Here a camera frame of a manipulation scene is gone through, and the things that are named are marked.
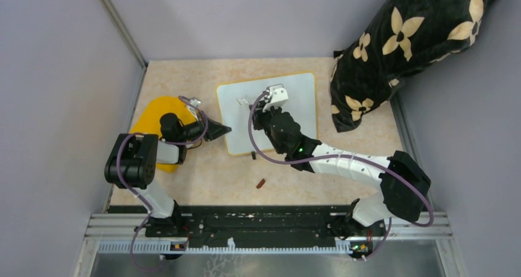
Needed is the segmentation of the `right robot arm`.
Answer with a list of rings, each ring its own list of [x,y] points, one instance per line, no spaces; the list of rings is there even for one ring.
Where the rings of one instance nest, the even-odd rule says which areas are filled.
[[[386,157],[332,147],[302,134],[300,125],[280,108],[263,111],[251,106],[248,135],[252,141],[253,130],[263,131],[276,153],[285,156],[276,160],[254,146],[260,156],[272,163],[352,179],[376,191],[353,202],[346,218],[351,234],[362,235],[372,224],[393,216],[418,227],[433,224],[434,210],[426,198],[431,180],[408,153],[397,150]]]

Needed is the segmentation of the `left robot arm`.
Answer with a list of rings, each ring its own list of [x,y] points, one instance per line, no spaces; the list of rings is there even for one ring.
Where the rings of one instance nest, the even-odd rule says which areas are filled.
[[[147,236],[179,236],[186,227],[178,203],[154,179],[157,163],[184,163],[189,146],[212,141],[232,129],[199,114],[185,124],[174,113],[161,116],[159,134],[120,134],[104,166],[105,180],[135,195],[148,212]]]

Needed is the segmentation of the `brown marker cap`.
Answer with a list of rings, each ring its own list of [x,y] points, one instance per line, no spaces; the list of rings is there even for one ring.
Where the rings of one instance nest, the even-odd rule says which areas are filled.
[[[263,185],[265,184],[266,180],[265,179],[262,179],[259,181],[259,183],[256,185],[256,189],[260,189],[263,187]]]

